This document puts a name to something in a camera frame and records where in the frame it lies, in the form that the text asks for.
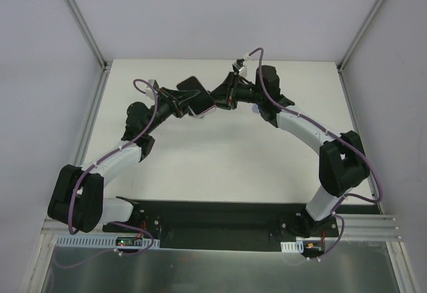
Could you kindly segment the phone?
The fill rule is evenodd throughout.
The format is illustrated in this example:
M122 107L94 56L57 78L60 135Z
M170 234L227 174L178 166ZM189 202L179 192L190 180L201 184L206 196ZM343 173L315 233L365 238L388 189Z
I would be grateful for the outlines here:
M193 91L196 96L189 103L189 113L194 117L203 117L216 108L216 103L199 79L191 76L176 85L179 91Z

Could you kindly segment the clear purple phone case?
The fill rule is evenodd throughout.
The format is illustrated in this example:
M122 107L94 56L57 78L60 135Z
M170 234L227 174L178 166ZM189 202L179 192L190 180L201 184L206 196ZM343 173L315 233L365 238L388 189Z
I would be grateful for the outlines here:
M196 113L192 108L189 108L189 116L192 116L194 118L199 118L202 119L204 118L206 115L213 113L215 110L217 109L217 107L214 105L212 107L210 107L209 109L206 109L204 111L202 111L201 113Z

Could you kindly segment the lilac silicone phone case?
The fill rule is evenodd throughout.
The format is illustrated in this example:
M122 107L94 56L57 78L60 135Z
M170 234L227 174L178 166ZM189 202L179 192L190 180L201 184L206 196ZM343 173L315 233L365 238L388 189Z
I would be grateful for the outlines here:
M252 111L254 113L260 113L260 109L259 109L259 107L257 105L252 105Z

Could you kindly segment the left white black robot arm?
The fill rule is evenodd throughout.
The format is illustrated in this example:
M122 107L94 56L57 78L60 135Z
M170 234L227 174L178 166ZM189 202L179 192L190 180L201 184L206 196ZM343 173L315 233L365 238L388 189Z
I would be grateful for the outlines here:
M141 216L130 200L104 197L105 187L127 168L144 160L155 143L150 133L170 116L181 118L201 90L152 90L151 107L137 101L127 108L125 131L118 144L96 160L82 166L68 164L57 178L47 214L67 224L71 235L88 233L98 224L118 223L126 232L136 231Z

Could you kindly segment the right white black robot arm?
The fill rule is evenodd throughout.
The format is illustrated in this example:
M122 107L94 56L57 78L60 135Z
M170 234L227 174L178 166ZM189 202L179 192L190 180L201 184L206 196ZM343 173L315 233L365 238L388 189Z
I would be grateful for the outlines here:
M292 134L318 154L320 187L289 223L291 233L307 238L321 232L345 195L370 175L360 136L354 131L336 134L309 119L281 93L275 67L257 68L254 83L232 71L210 95L221 109L235 109L239 102L254 104L266 122Z

